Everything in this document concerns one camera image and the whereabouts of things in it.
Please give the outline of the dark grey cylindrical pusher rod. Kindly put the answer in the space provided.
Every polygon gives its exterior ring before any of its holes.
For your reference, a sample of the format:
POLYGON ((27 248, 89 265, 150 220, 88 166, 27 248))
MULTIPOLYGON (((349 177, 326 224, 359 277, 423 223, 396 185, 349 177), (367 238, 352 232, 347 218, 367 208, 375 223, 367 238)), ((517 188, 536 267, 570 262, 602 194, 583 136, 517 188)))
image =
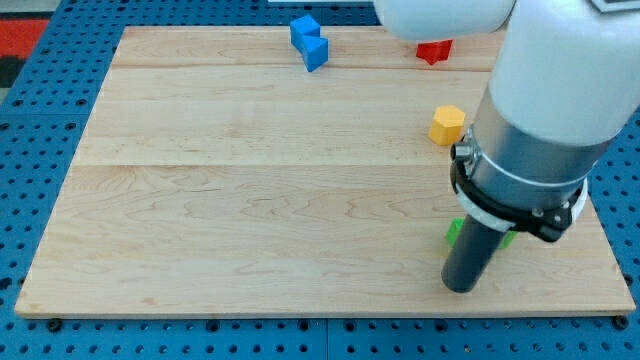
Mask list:
POLYGON ((470 292, 505 236, 467 215, 441 270, 444 285, 457 293, 470 292))

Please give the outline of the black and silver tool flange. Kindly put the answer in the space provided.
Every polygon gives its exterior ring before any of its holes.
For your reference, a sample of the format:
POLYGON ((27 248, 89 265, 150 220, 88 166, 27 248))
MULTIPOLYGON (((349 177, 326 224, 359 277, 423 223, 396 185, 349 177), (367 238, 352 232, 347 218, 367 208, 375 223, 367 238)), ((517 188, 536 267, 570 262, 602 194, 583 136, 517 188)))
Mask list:
POLYGON ((587 175, 608 145, 566 145, 529 135, 484 96, 474 122, 451 146, 451 184, 481 224, 555 242, 582 212, 587 175))

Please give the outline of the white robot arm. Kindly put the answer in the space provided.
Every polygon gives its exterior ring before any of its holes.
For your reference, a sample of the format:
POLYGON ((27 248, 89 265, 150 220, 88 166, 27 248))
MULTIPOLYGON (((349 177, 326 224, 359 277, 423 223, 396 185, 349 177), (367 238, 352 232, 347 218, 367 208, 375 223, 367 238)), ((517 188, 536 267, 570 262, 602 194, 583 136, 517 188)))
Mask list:
POLYGON ((635 1, 383 0, 385 29, 417 43, 503 31, 476 117, 451 148, 466 219, 441 272, 470 291, 503 238, 559 240, 588 174, 639 105, 635 1))

